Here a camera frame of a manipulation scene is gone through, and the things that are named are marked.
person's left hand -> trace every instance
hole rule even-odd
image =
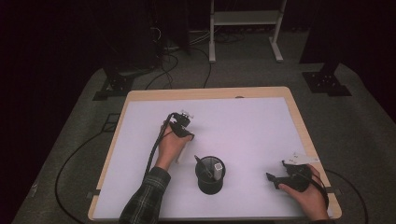
[[[192,139],[191,135],[186,137],[178,137],[172,132],[172,128],[168,125],[163,133],[158,148],[159,155],[155,162],[155,166],[168,170],[172,161],[180,154],[181,149]]]

person's right hand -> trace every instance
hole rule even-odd
[[[312,165],[307,165],[312,171],[312,179],[321,185],[318,179],[320,173]],[[306,216],[311,219],[311,221],[329,219],[323,196],[312,184],[310,184],[304,192],[299,192],[284,184],[279,184],[279,188],[287,192],[300,204]]]

table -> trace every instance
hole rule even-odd
[[[216,25],[260,25],[274,24],[274,36],[269,37],[271,48],[278,63],[283,62],[283,57],[277,46],[277,38],[282,24],[283,14],[287,0],[282,0],[279,10],[261,11],[216,11],[215,0],[211,0],[210,8],[210,40],[209,40],[209,61],[216,62],[215,52],[215,26]]]
[[[129,125],[129,124],[125,123],[125,120],[127,120],[127,116],[129,116],[131,113],[131,111],[129,111],[129,110],[131,110],[131,107],[129,107],[129,105],[133,105],[132,108],[138,108],[138,106],[140,104],[144,104],[147,102],[149,102],[149,104],[146,104],[146,105],[156,105],[156,104],[161,104],[162,102],[166,102],[166,101],[177,101],[177,102],[182,102],[182,103],[193,101],[194,103],[201,103],[201,100],[205,100],[205,101],[206,100],[207,101],[223,100],[225,103],[227,103],[227,102],[230,102],[229,100],[235,100],[235,97],[238,97],[238,98],[243,97],[244,98],[243,102],[249,102],[250,100],[256,101],[256,100],[260,100],[260,99],[265,99],[265,101],[269,100],[270,102],[276,103],[276,102],[281,102],[281,101],[278,101],[279,99],[282,99],[282,100],[284,99],[284,102],[286,102],[286,105],[287,105],[288,114],[290,114],[290,120],[292,122],[292,125],[295,127],[295,130],[297,133],[297,138],[299,139],[299,141],[301,141],[302,149],[304,150],[304,152],[307,156],[311,156],[311,157],[318,156],[318,154],[315,151],[315,148],[313,146],[313,143],[309,137],[308,131],[304,126],[304,122],[301,118],[298,107],[295,104],[295,102],[292,98],[291,92],[288,88],[285,88],[285,87],[259,87],[259,88],[229,88],[229,89],[202,89],[202,90],[131,91],[127,96],[124,108],[122,109],[122,113],[120,116],[120,122],[119,122],[117,130],[115,132],[113,141],[111,143],[110,150],[108,152],[105,166],[102,171],[101,177],[99,179],[97,189],[98,190],[104,189],[104,185],[106,184],[105,183],[106,177],[109,178],[108,177],[109,176],[108,169],[111,166],[111,162],[112,162],[111,159],[113,158],[113,160],[114,160],[115,154],[117,154],[119,152],[119,151],[115,150],[115,148],[116,147],[120,148],[120,145],[122,145],[122,143],[118,140],[120,140],[119,138],[122,138],[123,129],[125,129]],[[216,110],[216,108],[214,106],[210,107],[209,109]],[[191,125],[195,124],[195,131],[196,131],[195,132],[196,138],[193,140],[194,142],[191,142],[191,143],[202,144],[204,142],[205,134],[204,134],[204,132],[201,132],[202,134],[200,135],[200,134],[198,134],[198,132],[200,132],[200,129],[202,129],[204,127],[210,127],[211,123],[205,122],[205,121],[197,122],[197,120],[198,120],[198,118],[194,118],[191,121]],[[240,138],[243,138],[242,135],[244,132],[245,131],[240,132],[240,134],[241,134],[239,136]],[[135,150],[135,151],[133,151],[133,153],[139,154],[141,151],[142,150]],[[199,153],[203,153],[204,151],[205,151],[204,149],[200,149],[200,150],[194,151],[193,153],[196,153],[199,156],[202,156]],[[224,178],[224,189],[221,191],[221,193],[223,193],[223,194],[232,193],[233,190],[237,190],[237,189],[235,189],[235,186],[236,186],[235,182],[231,181],[233,179],[233,176],[237,175],[237,172],[233,173],[233,169],[236,166],[235,162],[233,162],[233,158],[229,157],[229,155],[222,154],[220,158],[226,159],[225,164],[226,164],[226,168],[227,168],[227,174]],[[280,165],[276,166],[277,162],[279,162],[278,159],[276,159],[276,161],[273,161],[273,160],[270,160],[270,161],[271,161],[271,164],[269,164],[269,166],[265,168],[266,170],[260,171],[260,172],[262,172],[263,175],[265,174],[265,171],[272,173],[274,170],[282,170],[282,167]],[[317,168],[320,171],[321,179],[322,179],[323,183],[325,184],[325,186],[329,187],[330,186],[329,180],[328,180],[326,174],[324,173],[324,170],[323,170],[323,167],[321,166],[321,164],[317,162],[317,163],[313,163],[313,165],[315,168]],[[273,184],[270,183],[269,181],[259,180],[258,183],[261,186],[259,187],[259,190],[257,191],[257,192],[259,192],[258,195],[260,195],[260,193],[262,193],[262,191],[266,191],[266,190],[270,190],[271,194],[280,195],[280,196],[276,196],[275,201],[278,198],[280,198],[281,201],[286,200],[287,203],[282,203],[282,204],[285,204],[287,207],[285,209],[282,208],[282,211],[290,210],[290,212],[288,214],[286,214],[283,217],[283,215],[281,213],[273,214],[273,212],[270,211],[271,209],[268,208],[269,210],[267,210],[266,213],[264,212],[264,214],[262,216],[261,215],[258,216],[257,214],[253,214],[253,213],[252,214],[233,215],[233,213],[230,213],[230,212],[227,213],[227,210],[225,210],[224,214],[227,214],[227,217],[225,217],[225,216],[217,217],[218,214],[221,214],[221,211],[216,211],[214,213],[210,213],[210,211],[209,212],[204,211],[203,212],[204,217],[199,214],[198,215],[193,214],[193,217],[189,217],[190,211],[188,209],[188,206],[185,204],[184,207],[186,207],[186,211],[179,212],[179,211],[183,210],[183,208],[182,207],[178,208],[179,210],[177,213],[177,217],[175,217],[175,213],[174,213],[175,211],[172,211],[173,203],[169,203],[169,202],[170,201],[174,202],[177,200],[177,196],[178,196],[177,190],[180,190],[180,189],[177,189],[177,186],[172,185],[172,183],[183,183],[183,184],[187,183],[186,185],[189,185],[189,183],[191,182],[191,186],[186,188],[186,189],[188,189],[188,194],[185,194],[185,195],[187,195],[186,197],[194,195],[192,197],[192,199],[197,200],[197,202],[201,202],[200,200],[204,199],[204,200],[210,201],[212,203],[218,203],[216,201],[215,197],[218,197],[218,196],[221,197],[220,193],[218,193],[217,196],[215,196],[215,197],[204,195],[202,192],[200,192],[198,190],[198,187],[196,186],[196,179],[195,179],[196,177],[195,178],[189,178],[189,177],[182,178],[183,173],[177,172],[177,171],[179,171],[179,172],[187,171],[188,169],[190,169],[193,166],[194,166],[194,163],[190,163],[189,160],[186,159],[185,163],[181,166],[181,168],[177,167],[174,170],[172,170],[172,168],[174,168],[175,165],[173,167],[171,167],[171,170],[169,172],[171,173],[173,181],[171,181],[171,184],[169,185],[169,187],[164,195],[163,207],[162,207],[162,212],[160,213],[160,219],[162,219],[162,220],[189,220],[189,219],[194,219],[194,220],[221,219],[221,220],[223,220],[223,219],[227,219],[227,218],[228,219],[229,218],[231,218],[231,219],[274,219],[274,218],[297,218],[297,217],[303,216],[302,211],[298,211],[299,206],[296,203],[293,203],[293,200],[290,197],[285,197],[285,195],[281,196],[280,194],[282,194],[282,192],[280,190],[274,189]],[[139,165],[139,167],[141,167],[142,170],[144,170],[146,166]],[[140,183],[139,183],[140,180],[141,179],[139,177],[139,179],[137,181],[137,186],[140,185]],[[98,210],[97,206],[99,204],[101,196],[102,195],[100,195],[100,196],[96,195],[93,197],[92,206],[89,211],[89,218],[92,220],[103,220],[103,219],[116,218],[116,217],[106,218],[106,216],[103,217],[101,215],[95,217],[94,213],[95,213],[95,211]],[[123,200],[128,201],[129,200],[128,197],[123,196],[122,198],[123,198]],[[331,193],[331,194],[329,194],[329,198],[330,198],[330,206],[329,207],[331,209],[331,216],[332,216],[332,218],[339,218],[342,213],[341,213],[341,208],[335,198],[335,195],[333,193]],[[210,207],[210,205],[200,207],[200,209],[205,210],[205,207]]]

black cup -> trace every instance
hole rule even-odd
[[[205,194],[216,194],[221,190],[223,185],[225,165],[219,158],[213,156],[203,157],[201,161],[214,176],[210,178],[205,172],[205,169],[197,163],[195,165],[195,174],[198,177],[198,187]]]

black floor bracket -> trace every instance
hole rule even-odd
[[[333,74],[303,72],[306,83],[313,93],[327,93],[329,96],[351,96],[346,86],[341,85]]]

